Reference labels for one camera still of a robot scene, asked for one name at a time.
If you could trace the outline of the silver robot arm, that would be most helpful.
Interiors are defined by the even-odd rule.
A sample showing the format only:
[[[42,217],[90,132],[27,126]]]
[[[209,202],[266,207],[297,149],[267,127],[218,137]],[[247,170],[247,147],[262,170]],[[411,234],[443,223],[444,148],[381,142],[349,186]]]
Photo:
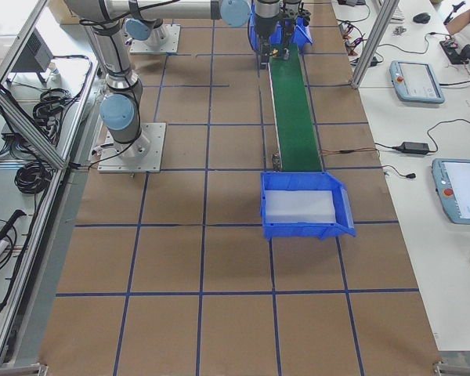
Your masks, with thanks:
[[[280,20],[302,18],[311,13],[299,1],[67,1],[67,7],[90,25],[112,24],[123,18],[223,20],[242,27],[249,20],[268,38]]]
[[[279,1],[67,1],[67,7],[79,17],[80,25],[90,28],[112,93],[120,99],[134,100],[131,108],[139,112],[142,83],[131,68],[125,48],[121,20],[129,19],[128,31],[136,40],[150,39],[155,24],[164,18],[224,20],[231,27],[253,24],[258,37],[258,61],[265,68],[270,59],[270,37],[280,19]]]

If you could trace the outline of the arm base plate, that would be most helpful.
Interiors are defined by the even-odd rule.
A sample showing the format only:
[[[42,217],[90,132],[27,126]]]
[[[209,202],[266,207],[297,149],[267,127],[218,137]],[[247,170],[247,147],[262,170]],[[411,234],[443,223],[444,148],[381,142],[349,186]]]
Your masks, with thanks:
[[[179,24],[162,24],[149,31],[145,26],[135,27],[128,34],[132,37],[132,55],[176,54],[179,47]]]
[[[159,172],[166,124],[142,123],[141,130],[141,136],[122,154],[119,152],[126,146],[115,143],[107,131],[105,143],[111,143],[111,146],[103,149],[97,170],[102,173]]]

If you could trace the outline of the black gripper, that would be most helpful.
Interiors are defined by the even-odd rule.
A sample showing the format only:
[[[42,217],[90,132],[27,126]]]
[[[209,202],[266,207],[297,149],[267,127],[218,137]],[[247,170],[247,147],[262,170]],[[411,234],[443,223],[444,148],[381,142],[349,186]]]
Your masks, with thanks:
[[[305,35],[310,22],[310,11],[302,1],[283,1],[280,7],[279,25],[282,39],[295,39],[296,34]]]
[[[260,69],[266,69],[271,52],[270,37],[277,29],[277,16],[262,17],[255,15],[254,30],[258,39],[257,55]]]

